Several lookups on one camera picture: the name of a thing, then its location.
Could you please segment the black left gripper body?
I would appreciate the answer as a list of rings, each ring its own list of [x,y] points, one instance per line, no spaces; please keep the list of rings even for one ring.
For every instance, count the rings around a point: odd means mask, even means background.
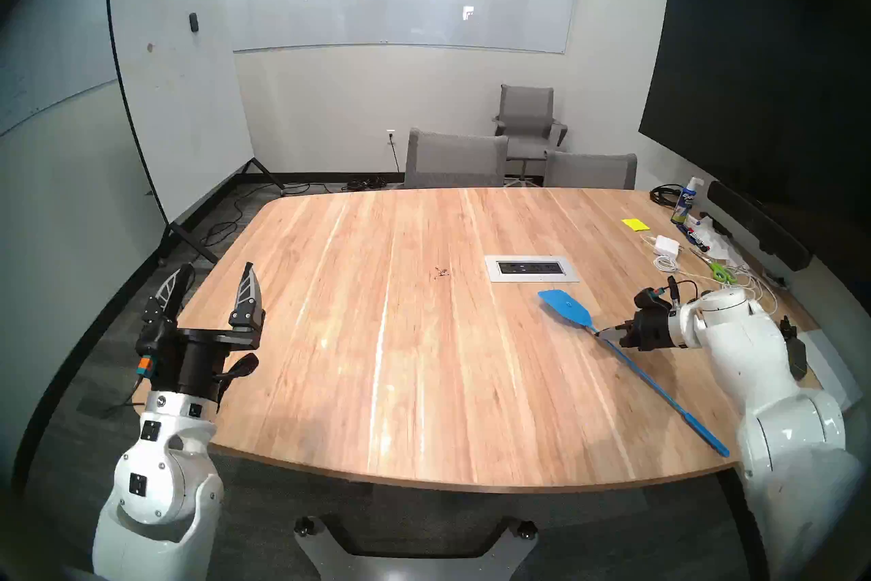
[[[221,404],[232,382],[249,376],[260,362],[260,329],[189,329],[178,334],[184,347],[177,392]]]

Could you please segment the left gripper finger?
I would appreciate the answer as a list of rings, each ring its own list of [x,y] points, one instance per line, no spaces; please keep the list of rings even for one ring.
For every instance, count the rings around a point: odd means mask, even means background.
[[[159,287],[155,296],[146,302],[142,315],[144,323],[171,321],[175,323],[182,308],[185,295],[193,286],[196,271],[191,263],[181,265]]]
[[[260,282],[253,263],[248,261],[238,285],[235,306],[228,323],[232,329],[262,329],[265,316]]]

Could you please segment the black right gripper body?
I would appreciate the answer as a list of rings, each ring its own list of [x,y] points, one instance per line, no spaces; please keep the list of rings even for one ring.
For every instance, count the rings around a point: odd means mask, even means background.
[[[628,329],[628,348],[641,352],[672,348],[672,310],[636,311]]]

